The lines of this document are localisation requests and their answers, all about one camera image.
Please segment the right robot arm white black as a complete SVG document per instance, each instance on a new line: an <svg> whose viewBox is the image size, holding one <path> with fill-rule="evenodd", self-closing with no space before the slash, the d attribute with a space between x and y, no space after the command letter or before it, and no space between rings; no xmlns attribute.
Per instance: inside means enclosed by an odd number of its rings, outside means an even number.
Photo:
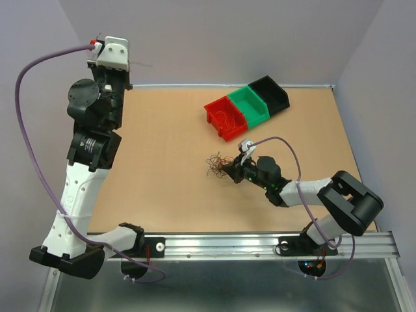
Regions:
<svg viewBox="0 0 416 312"><path fill-rule="evenodd" d="M315 255L328 241L344 234L362 236L384 208L382 199L361 181L344 170L316 181L285 179L274 158L261 156L257 161L238 156L220 165L234 183L247 180L265 190L276 207L306 204L326 208L328 215L313 218L301 234L279 243L281 255Z"/></svg>

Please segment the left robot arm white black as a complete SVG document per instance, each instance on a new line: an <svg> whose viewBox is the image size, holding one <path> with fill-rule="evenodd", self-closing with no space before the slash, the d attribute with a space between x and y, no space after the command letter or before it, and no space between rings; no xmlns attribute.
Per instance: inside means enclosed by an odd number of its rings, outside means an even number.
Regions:
<svg viewBox="0 0 416 312"><path fill-rule="evenodd" d="M86 280L95 277L117 251L137 256L145 243L144 230L128 223L98 240L86 236L122 139L116 130L122 125L124 92L132 88L128 62L90 60L88 67L93 78L73 83L68 91L67 113L74 125L61 208L42 245L29 255L35 263Z"/></svg>

